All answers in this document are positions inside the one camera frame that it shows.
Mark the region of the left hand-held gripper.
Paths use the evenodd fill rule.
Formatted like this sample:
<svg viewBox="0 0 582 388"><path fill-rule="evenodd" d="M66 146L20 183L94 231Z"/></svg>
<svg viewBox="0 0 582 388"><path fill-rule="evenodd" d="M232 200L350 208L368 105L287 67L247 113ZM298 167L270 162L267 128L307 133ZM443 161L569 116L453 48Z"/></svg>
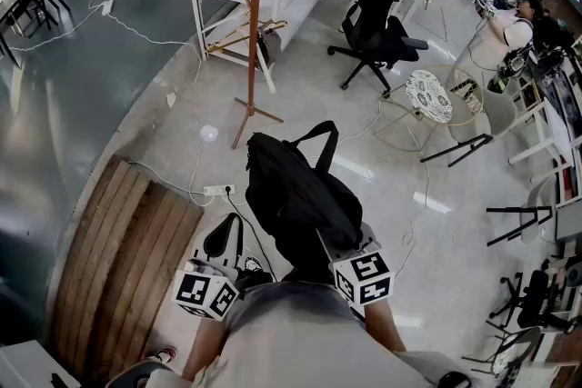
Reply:
<svg viewBox="0 0 582 388"><path fill-rule="evenodd" d="M244 222L236 213L228 214L204 233L195 247L194 258L186 262L183 270L176 271L172 302L192 315L223 321L239 295L236 268L242 257L243 240Z"/></svg>

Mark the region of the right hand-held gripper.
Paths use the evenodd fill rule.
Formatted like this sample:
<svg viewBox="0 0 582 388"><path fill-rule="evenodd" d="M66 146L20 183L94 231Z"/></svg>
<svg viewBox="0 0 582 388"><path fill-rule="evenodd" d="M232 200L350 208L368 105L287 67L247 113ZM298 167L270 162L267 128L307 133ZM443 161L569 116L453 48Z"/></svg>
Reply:
<svg viewBox="0 0 582 388"><path fill-rule="evenodd" d="M361 224L360 249L333 248L316 229L330 262L336 290L355 307L364 307L386 299L393 293L394 271L388 266L381 243L369 224Z"/></svg>

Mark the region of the black backpack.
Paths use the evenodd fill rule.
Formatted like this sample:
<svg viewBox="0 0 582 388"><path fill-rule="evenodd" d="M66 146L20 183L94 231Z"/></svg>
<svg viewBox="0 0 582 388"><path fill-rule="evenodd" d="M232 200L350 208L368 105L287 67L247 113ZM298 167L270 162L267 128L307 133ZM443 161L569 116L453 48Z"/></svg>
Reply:
<svg viewBox="0 0 582 388"><path fill-rule="evenodd" d="M246 200L277 251L322 246L316 229L341 251L360 245L362 205L330 173L337 142L330 120L292 142L263 133L248 140Z"/></svg>

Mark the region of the brown wooden coat rack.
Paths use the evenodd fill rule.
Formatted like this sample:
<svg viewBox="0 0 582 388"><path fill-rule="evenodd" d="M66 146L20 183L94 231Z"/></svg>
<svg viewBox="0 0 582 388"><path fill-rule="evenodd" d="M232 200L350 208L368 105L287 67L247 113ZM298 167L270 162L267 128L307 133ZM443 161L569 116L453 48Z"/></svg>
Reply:
<svg viewBox="0 0 582 388"><path fill-rule="evenodd" d="M244 102L238 98L235 101L242 104L246 113L242 120L241 125L237 131L234 142L232 143L232 149L236 149L240 138L245 130L246 123L250 117L254 116L255 113L259 113L262 116L270 118L271 120L282 124L283 119L278 118L270 113L263 110L257 109L255 105L255 74L256 74L256 57L261 57L261 51L257 47L258 38L258 21L259 21L259 10L260 10L260 0L250 0L250 18L249 18L249 57L248 57L248 74L247 74L247 100Z"/></svg>

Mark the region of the person's left forearm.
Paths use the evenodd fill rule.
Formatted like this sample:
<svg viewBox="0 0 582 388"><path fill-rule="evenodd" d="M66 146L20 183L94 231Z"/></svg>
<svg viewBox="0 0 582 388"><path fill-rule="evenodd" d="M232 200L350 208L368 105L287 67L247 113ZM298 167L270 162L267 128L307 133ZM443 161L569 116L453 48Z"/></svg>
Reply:
<svg viewBox="0 0 582 388"><path fill-rule="evenodd" d="M226 340L226 324L202 319L188 355L182 378L193 382L196 375L218 357Z"/></svg>

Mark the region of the person's right forearm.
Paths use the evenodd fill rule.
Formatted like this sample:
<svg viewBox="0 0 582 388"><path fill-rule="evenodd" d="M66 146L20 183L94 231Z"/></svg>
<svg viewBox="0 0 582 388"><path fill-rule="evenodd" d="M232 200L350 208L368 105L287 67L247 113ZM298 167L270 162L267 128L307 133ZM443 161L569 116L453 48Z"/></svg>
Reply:
<svg viewBox="0 0 582 388"><path fill-rule="evenodd" d="M388 301L377 301L364 308L367 333L392 353L404 353L406 347L398 333Z"/></svg>

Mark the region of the person's left patterned sneaker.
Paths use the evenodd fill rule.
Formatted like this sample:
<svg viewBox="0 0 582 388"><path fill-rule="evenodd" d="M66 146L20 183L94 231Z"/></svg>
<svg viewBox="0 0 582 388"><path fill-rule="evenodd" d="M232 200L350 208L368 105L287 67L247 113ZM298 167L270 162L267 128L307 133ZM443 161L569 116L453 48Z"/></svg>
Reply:
<svg viewBox="0 0 582 388"><path fill-rule="evenodd" d="M271 273L264 270L260 261L254 256L247 256L244 260L244 268L238 275L247 286L256 286L272 282Z"/></svg>

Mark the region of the person's black trousers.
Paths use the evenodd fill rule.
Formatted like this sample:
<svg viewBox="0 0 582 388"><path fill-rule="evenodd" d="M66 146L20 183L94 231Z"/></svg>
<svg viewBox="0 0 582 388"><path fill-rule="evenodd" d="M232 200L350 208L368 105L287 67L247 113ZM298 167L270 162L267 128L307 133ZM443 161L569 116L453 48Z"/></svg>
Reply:
<svg viewBox="0 0 582 388"><path fill-rule="evenodd" d="M329 268L330 258L321 245L284 248L278 252L292 265L291 271L281 280L275 281L273 275L261 267L237 269L234 286L240 293L240 299L251 293L310 293L312 289L334 286L335 279Z"/></svg>

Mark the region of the wooden plank pallet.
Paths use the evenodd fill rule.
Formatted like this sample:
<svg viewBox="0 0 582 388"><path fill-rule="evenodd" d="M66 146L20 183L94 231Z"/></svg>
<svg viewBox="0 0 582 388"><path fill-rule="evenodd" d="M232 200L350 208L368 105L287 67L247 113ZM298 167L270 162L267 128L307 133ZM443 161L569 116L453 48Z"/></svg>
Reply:
<svg viewBox="0 0 582 388"><path fill-rule="evenodd" d="M107 162L56 294L49 347L81 382L108 380L146 352L202 207L123 159Z"/></svg>

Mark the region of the person's grey shirt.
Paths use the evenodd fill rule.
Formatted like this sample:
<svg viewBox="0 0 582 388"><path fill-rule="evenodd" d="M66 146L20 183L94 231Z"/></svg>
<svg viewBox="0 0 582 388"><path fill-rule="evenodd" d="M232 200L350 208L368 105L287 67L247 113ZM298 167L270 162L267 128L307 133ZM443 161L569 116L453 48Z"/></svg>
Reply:
<svg viewBox="0 0 582 388"><path fill-rule="evenodd" d="M481 388L441 353L388 351L332 287L247 294L222 322L222 352L193 382L156 370L145 388Z"/></svg>

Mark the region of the red white shoe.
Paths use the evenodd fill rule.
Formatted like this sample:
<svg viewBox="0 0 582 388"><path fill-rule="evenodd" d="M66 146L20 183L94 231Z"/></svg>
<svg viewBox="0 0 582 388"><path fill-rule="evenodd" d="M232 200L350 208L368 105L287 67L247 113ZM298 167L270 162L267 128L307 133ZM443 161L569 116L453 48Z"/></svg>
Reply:
<svg viewBox="0 0 582 388"><path fill-rule="evenodd" d="M162 364L169 364L176 358L176 349L173 347L154 349L145 358Z"/></svg>

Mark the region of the black round stool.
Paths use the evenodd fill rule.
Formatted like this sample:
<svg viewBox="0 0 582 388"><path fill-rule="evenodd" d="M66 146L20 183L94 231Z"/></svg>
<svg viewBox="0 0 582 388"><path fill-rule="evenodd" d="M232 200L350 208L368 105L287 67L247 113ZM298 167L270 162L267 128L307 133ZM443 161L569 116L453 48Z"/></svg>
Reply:
<svg viewBox="0 0 582 388"><path fill-rule="evenodd" d="M136 363L107 382L105 388L144 388L159 364L146 360Z"/></svg>

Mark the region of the floral round cushion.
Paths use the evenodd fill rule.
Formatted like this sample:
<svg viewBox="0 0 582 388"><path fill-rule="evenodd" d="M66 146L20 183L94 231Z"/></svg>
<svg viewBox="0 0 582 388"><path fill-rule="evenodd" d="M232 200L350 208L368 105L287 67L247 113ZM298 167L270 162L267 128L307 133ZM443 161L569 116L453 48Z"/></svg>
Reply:
<svg viewBox="0 0 582 388"><path fill-rule="evenodd" d="M439 124L448 124L453 114L447 91L437 77L425 70L414 71L405 83L410 104L422 115Z"/></svg>

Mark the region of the white tube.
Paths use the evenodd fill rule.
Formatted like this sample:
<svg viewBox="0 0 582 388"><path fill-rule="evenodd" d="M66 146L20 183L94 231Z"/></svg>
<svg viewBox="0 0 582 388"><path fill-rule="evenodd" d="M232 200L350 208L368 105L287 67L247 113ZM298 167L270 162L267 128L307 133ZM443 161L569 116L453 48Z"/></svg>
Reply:
<svg viewBox="0 0 582 388"><path fill-rule="evenodd" d="M266 60L264 58L264 55L260 49L260 47L258 47L256 49L256 58L258 59L258 63L259 63L259 68L261 70L261 73L263 74L264 80L266 82L267 88L269 90L270 94L275 94L276 93L276 87L275 84L272 80L269 68L266 65Z"/></svg>

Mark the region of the grey shell chair black legs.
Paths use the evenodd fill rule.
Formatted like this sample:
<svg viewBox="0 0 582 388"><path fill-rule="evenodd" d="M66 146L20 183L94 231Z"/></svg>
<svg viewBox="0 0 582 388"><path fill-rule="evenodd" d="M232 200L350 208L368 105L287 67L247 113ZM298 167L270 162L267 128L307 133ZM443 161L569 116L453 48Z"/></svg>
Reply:
<svg viewBox="0 0 582 388"><path fill-rule="evenodd" d="M522 206L488 207L488 214L516 214L518 227L487 242L487 247L499 244L503 241L513 241L519 238L524 244L533 243L539 236L540 227L554 217L552 203L543 204L542 194L556 185L556 177L550 175L537 183L529 192L527 201Z"/></svg>
<svg viewBox="0 0 582 388"><path fill-rule="evenodd" d="M447 90L447 95L453 108L447 129L456 144L423 157L421 163L466 150L448 163L452 167L505 134L517 119L517 107L510 98L470 84L468 80Z"/></svg>

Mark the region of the small black office chair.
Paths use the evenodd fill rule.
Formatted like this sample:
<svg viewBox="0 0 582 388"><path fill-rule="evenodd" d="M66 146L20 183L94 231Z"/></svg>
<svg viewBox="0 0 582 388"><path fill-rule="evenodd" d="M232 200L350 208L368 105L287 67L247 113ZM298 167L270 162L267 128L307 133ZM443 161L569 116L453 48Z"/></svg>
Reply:
<svg viewBox="0 0 582 388"><path fill-rule="evenodd" d="M498 310L489 314L493 319L507 312L506 321L499 328L506 328L516 309L521 312L517 317L517 324L522 329L531 327L553 328L563 334L573 333L582 325L582 317L576 316L569 320L558 317L547 308L543 308L544 302L550 296L549 277L544 271L535 270L530 277L529 285L522 287L523 274L516 273L513 284L508 277L501 277L499 282L505 284L509 291L509 299Z"/></svg>

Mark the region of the grey felt bag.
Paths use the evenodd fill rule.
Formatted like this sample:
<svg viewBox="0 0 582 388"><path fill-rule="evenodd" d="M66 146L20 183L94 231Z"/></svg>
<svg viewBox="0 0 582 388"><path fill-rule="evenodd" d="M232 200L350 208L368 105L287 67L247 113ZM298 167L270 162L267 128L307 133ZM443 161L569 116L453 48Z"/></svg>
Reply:
<svg viewBox="0 0 582 388"><path fill-rule="evenodd" d="M258 28L257 44L264 58L266 67L270 69L281 54L281 37L274 28Z"/></svg>

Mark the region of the white cabinet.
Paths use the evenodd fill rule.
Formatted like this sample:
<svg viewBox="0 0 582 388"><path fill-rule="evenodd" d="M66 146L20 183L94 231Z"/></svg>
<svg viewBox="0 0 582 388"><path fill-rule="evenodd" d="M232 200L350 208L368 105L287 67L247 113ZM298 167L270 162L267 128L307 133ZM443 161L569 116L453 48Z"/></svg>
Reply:
<svg viewBox="0 0 582 388"><path fill-rule="evenodd" d="M36 340L0 347L0 388L55 388L53 373L67 388L81 386Z"/></svg>

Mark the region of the white frame table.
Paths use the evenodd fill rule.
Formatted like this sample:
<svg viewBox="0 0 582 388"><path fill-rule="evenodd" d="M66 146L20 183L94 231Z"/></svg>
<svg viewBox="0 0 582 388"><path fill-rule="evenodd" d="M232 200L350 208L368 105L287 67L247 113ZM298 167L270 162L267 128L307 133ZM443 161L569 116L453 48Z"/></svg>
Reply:
<svg viewBox="0 0 582 388"><path fill-rule="evenodd" d="M547 152L556 167L531 179L532 183L542 181L550 175L557 176L557 208L566 207L582 200L582 135L570 137L567 123L560 117L555 107L548 100L542 100L531 109L521 114L510 126L510 130L532 120L536 129L537 142L528 149L511 156L510 164L516 164L540 152ZM574 176L571 186L576 187L577 194L567 198L567 173L572 170Z"/></svg>

